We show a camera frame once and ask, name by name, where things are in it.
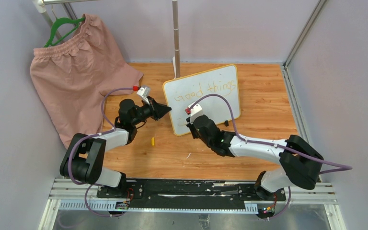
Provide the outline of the yellow framed whiteboard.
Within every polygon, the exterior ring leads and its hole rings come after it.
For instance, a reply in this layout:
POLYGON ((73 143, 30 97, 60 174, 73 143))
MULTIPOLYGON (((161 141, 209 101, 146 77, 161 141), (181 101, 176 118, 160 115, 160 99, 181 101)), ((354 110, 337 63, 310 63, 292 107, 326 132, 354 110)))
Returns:
POLYGON ((169 112, 173 133, 182 136, 190 132, 185 125, 188 115, 185 109, 193 102, 209 94, 224 97, 232 109, 233 117, 241 115, 241 103, 237 68, 226 65, 208 71, 166 81, 162 86, 169 112))

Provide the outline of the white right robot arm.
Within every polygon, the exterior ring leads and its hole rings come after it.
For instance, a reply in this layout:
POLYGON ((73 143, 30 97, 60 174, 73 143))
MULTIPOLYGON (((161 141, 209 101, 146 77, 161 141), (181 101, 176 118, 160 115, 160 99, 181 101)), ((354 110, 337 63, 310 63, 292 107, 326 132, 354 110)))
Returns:
POLYGON ((187 118, 186 126, 194 139, 200 139, 219 156, 251 157, 278 164, 276 170, 261 172, 255 182, 254 193, 261 200, 267 200, 281 188, 313 190, 316 186, 323 157, 300 136, 279 140, 237 136, 235 132, 220 130, 206 115, 187 118))

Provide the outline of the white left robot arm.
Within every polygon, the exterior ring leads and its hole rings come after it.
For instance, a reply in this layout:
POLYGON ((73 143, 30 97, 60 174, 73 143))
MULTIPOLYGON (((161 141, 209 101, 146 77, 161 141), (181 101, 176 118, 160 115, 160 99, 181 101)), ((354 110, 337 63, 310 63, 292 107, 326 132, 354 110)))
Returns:
POLYGON ((114 197, 124 197, 128 191, 126 174, 104 167, 105 153, 130 144, 138 132, 138 124, 149 118, 160 120, 171 111, 171 107, 150 96, 142 103, 138 106, 131 99, 122 100, 115 127, 109 131, 75 134, 60 165, 60 175, 72 179, 75 184, 100 185, 114 197))

